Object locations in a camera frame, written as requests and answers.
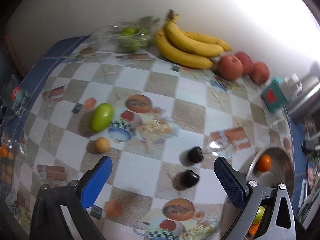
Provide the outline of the teal plastic box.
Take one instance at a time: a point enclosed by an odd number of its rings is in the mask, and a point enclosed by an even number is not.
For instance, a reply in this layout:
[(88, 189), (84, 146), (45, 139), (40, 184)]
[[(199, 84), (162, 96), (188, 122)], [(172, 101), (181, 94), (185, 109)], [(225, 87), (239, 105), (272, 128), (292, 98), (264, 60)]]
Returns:
[(280, 88), (280, 84), (283, 82), (284, 79), (274, 77), (261, 93), (261, 98), (271, 113), (274, 113), (277, 109), (292, 101), (292, 99), (285, 97)]

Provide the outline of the orange tangerine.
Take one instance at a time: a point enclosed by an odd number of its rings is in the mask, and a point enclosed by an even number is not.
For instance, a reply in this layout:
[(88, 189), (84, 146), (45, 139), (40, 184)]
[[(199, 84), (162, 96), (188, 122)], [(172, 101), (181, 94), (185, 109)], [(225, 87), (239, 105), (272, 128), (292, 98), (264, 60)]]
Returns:
[(259, 228), (259, 224), (253, 224), (253, 225), (249, 228), (249, 231), (248, 231), (249, 235), (250, 235), (250, 236), (254, 236), (254, 235), (256, 234), (258, 228)]
[(272, 159), (269, 155), (263, 154), (257, 161), (257, 170), (259, 172), (267, 172), (272, 166)]

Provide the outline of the steel thermos jug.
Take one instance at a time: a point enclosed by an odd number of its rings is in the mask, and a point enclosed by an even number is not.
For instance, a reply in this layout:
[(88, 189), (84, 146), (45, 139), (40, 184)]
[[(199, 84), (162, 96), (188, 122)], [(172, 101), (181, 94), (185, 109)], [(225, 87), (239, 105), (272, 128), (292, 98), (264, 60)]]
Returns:
[(293, 122), (302, 122), (319, 110), (319, 74), (309, 75), (302, 81), (302, 91), (286, 106)]

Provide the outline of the clear bag of green fruit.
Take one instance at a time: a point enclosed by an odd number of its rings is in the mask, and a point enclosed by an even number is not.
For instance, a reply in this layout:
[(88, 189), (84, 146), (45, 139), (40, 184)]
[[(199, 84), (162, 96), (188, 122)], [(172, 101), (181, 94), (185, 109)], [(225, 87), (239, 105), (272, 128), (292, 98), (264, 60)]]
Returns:
[(144, 16), (135, 21), (118, 21), (94, 31), (90, 46), (96, 51), (135, 53), (153, 39), (161, 19)]

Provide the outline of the checkered fruit print tablecloth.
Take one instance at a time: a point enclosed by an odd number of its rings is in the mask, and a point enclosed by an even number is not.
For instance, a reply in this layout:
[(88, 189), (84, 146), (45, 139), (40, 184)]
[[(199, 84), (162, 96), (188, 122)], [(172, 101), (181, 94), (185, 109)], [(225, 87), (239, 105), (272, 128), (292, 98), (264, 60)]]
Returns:
[[(2, 151), (1, 182), (12, 189), (5, 202), (24, 233), (30, 230), (43, 183), (64, 186), (80, 179), (101, 158), (94, 142), (105, 137), (113, 169), (91, 213), (107, 239), (218, 239), (237, 215), (214, 170), (224, 156), (246, 174), (257, 152), (270, 145), (292, 155), (283, 111), (270, 113), (261, 89), (248, 78), (227, 82), (211, 70), (172, 65), (143, 52), (124, 55), (53, 49), (24, 78), (30, 113), (4, 137), (20, 137), (22, 148)], [(110, 125), (90, 130), (93, 111), (114, 108)], [(199, 146), (197, 164), (187, 153)], [(193, 170), (199, 182), (180, 184)]]

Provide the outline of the red apple far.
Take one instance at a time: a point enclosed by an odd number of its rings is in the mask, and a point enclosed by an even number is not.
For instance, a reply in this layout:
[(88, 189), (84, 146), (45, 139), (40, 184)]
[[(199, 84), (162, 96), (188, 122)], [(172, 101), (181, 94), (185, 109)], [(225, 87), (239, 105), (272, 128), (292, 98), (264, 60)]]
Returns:
[(253, 65), (253, 71), (249, 75), (251, 80), (257, 85), (264, 84), (270, 76), (268, 66), (263, 62), (255, 62)]

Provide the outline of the yellow banana bunch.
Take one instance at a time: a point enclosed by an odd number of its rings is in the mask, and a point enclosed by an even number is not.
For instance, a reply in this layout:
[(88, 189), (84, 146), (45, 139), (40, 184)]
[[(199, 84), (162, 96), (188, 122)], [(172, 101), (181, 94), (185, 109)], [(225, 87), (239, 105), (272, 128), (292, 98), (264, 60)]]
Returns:
[(231, 51), (227, 42), (217, 37), (182, 31), (177, 20), (179, 14), (169, 10), (162, 28), (155, 32), (155, 45), (169, 61), (194, 69), (213, 67), (211, 58)]

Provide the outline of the green mango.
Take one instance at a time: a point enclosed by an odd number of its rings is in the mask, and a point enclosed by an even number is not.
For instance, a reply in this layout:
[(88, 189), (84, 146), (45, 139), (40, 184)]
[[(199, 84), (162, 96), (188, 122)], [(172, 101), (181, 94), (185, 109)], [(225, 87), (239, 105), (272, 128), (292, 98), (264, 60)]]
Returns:
[(259, 224), (263, 218), (265, 212), (265, 207), (264, 206), (259, 206), (259, 209), (255, 215), (255, 218), (253, 220), (253, 224)]
[(94, 111), (91, 116), (89, 123), (90, 130), (93, 133), (99, 133), (106, 129), (114, 115), (114, 108), (108, 103), (100, 104)]

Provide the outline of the large steel bowl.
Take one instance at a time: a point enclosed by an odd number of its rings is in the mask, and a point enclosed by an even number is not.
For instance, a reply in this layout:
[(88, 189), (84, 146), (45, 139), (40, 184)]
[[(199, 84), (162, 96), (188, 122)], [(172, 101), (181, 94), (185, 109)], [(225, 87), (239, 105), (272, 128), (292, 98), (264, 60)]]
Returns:
[[(262, 155), (268, 155), (271, 158), (271, 167), (266, 172), (260, 172), (257, 168), (258, 160)], [(249, 167), (246, 179), (255, 180), (264, 187), (276, 187), (283, 183), (286, 185), (290, 200), (293, 201), (295, 189), (293, 163), (289, 153), (281, 146), (270, 145), (259, 150)]]

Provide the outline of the red apple middle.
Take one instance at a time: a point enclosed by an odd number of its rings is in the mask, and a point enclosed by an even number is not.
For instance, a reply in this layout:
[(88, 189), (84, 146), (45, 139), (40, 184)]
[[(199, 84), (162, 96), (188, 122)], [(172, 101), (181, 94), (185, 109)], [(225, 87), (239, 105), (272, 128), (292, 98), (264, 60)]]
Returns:
[(243, 65), (243, 76), (250, 76), (254, 70), (254, 62), (252, 59), (244, 52), (238, 52), (235, 56), (240, 60)]

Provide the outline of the red apple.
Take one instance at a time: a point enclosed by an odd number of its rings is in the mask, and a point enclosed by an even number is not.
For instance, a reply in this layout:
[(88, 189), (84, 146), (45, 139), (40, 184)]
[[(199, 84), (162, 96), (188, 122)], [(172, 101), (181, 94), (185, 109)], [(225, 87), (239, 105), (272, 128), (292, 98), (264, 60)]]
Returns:
[(243, 76), (250, 76), (254, 70), (254, 62), (252, 59), (244, 52), (238, 52), (235, 56), (240, 60), (243, 65)]
[(255, 62), (253, 65), (253, 71), (249, 75), (251, 80), (257, 85), (264, 84), (270, 76), (268, 66), (263, 62)]

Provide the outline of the black plum with stem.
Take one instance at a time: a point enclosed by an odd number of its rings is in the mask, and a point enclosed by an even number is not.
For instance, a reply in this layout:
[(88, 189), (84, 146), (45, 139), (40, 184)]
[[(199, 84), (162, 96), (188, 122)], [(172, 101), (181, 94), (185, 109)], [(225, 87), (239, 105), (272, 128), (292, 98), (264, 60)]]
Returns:
[(211, 155), (212, 152), (204, 152), (199, 146), (191, 148), (187, 153), (187, 161), (193, 164), (203, 161), (205, 155)]

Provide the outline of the small tan longan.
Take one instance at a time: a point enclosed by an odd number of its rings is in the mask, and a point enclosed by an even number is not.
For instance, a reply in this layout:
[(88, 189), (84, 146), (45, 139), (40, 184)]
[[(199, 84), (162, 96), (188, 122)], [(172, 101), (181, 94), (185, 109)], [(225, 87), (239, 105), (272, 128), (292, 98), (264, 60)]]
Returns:
[(99, 153), (105, 153), (110, 149), (110, 142), (105, 137), (99, 137), (95, 140), (95, 149)]

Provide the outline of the black power adapter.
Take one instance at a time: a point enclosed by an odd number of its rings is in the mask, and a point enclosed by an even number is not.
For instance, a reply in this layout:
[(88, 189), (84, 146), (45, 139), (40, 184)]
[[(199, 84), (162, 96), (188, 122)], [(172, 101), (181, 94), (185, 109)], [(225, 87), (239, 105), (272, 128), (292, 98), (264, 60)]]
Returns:
[(301, 144), (302, 152), (305, 154), (317, 152), (320, 150), (320, 145), (316, 145), (313, 141), (305, 140)]

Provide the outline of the clear plastic package red logo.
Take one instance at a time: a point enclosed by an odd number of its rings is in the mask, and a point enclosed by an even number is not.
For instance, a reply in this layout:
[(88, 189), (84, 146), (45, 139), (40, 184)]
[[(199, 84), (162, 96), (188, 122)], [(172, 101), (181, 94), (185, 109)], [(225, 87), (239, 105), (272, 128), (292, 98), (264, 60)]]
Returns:
[(29, 112), (31, 94), (22, 88), (16, 76), (12, 74), (1, 89), (1, 118), (9, 113), (9, 119), (21, 118)]

